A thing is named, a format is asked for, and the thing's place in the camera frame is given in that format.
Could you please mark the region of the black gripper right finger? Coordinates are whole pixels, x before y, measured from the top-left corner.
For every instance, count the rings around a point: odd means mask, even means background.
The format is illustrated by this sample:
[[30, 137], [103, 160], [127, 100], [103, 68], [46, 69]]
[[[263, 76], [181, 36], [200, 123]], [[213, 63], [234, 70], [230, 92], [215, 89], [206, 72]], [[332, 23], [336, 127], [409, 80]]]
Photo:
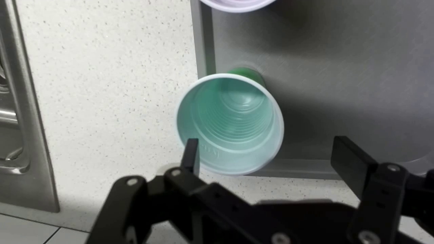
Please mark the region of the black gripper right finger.
[[378, 162], [348, 137], [336, 135], [332, 142], [331, 165], [348, 188], [361, 198]]

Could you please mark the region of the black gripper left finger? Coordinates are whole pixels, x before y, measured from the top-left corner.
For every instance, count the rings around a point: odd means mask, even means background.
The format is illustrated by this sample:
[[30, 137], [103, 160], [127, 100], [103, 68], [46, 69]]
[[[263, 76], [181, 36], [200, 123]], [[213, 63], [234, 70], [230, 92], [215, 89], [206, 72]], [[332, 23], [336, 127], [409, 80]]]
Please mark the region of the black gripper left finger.
[[188, 138], [181, 156], [180, 167], [196, 175], [199, 172], [199, 139]]

